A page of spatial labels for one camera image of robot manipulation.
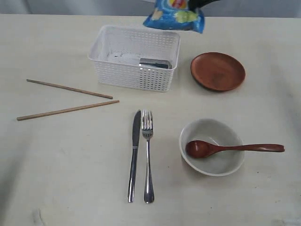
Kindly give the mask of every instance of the knife handle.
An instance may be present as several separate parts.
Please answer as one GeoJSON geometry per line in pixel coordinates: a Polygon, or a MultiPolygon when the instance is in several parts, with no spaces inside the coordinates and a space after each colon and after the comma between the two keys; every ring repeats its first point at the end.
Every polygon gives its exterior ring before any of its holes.
{"type": "Polygon", "coordinates": [[[136,182],[136,168],[137,168],[138,147],[133,147],[133,155],[131,162],[130,180],[128,182],[127,200],[134,201],[135,182],[136,182]]]}

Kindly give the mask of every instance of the wooden chopstick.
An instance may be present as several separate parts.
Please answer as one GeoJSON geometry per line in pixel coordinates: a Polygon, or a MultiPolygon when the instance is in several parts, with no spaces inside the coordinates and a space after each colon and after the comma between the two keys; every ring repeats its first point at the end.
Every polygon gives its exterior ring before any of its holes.
{"type": "Polygon", "coordinates": [[[118,103],[118,102],[119,102],[119,100],[113,100],[113,101],[103,102],[103,103],[98,103],[98,104],[93,104],[93,105],[85,105],[85,106],[80,106],[80,107],[67,108],[67,109],[54,111],[54,112],[46,112],[46,113],[41,113],[41,114],[32,114],[32,115],[18,117],[17,120],[22,121],[22,120],[27,120],[27,119],[34,119],[34,118],[54,115],[54,114],[61,114],[61,113],[65,113],[65,112],[74,112],[74,111],[83,110],[83,109],[87,109],[87,108],[91,108],[91,107],[99,107],[99,106],[104,106],[104,105],[110,105],[110,104],[114,104],[114,103],[118,103]]]}
{"type": "Polygon", "coordinates": [[[26,79],[26,81],[41,84],[41,85],[45,85],[45,86],[52,86],[52,87],[56,87],[56,88],[60,88],[60,89],[71,90],[71,91],[75,91],[75,92],[79,92],[79,93],[85,93],[85,94],[89,94],[89,95],[93,95],[93,96],[97,96],[97,97],[104,97],[104,98],[108,98],[108,99],[113,99],[113,97],[108,96],[108,95],[93,93],[93,92],[89,92],[89,91],[85,91],[85,90],[81,90],[81,89],[76,89],[76,88],[71,88],[71,87],[67,87],[67,86],[56,85],[56,84],[52,84],[52,83],[48,83],[48,82],[35,81],[35,80],[30,80],[30,79],[26,79]]]}

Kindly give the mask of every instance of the wooden spoon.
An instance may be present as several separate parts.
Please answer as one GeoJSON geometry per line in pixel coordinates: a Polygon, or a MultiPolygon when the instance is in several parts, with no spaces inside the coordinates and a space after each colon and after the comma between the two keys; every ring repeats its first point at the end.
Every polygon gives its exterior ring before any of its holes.
{"type": "Polygon", "coordinates": [[[233,147],[216,146],[205,141],[194,140],[186,145],[186,152],[193,158],[206,158],[214,153],[236,150],[236,151],[256,151],[256,152],[284,152],[283,145],[242,145],[233,147]]]}

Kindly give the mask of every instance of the white bowl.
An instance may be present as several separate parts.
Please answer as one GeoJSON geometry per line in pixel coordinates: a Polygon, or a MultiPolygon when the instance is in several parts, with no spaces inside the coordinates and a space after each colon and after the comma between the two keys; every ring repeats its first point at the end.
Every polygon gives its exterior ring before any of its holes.
{"type": "Polygon", "coordinates": [[[244,162],[244,151],[224,151],[204,159],[194,159],[185,151],[186,144],[192,140],[203,140],[221,146],[243,145],[231,128],[217,120],[199,119],[184,127],[179,138],[183,159],[196,171],[215,177],[234,173],[244,162]]]}

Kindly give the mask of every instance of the white table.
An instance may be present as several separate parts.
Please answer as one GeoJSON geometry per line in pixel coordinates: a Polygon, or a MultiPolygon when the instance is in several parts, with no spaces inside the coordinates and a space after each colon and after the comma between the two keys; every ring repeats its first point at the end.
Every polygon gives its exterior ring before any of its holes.
{"type": "Polygon", "coordinates": [[[0,225],[267,226],[301,216],[301,20],[207,18],[204,34],[179,32],[179,70],[167,93],[101,85],[87,53],[104,24],[142,17],[0,15],[0,225]],[[201,88],[190,75],[198,54],[217,51],[246,69],[241,87],[201,88]],[[107,101],[26,82],[99,92],[119,104],[27,121],[16,117],[107,101]],[[132,123],[154,113],[155,202],[143,202],[141,137],[135,202],[127,203],[132,123]],[[181,158],[181,129],[198,118],[232,127],[245,144],[280,143],[283,154],[246,153],[236,173],[214,178],[181,158]]]}

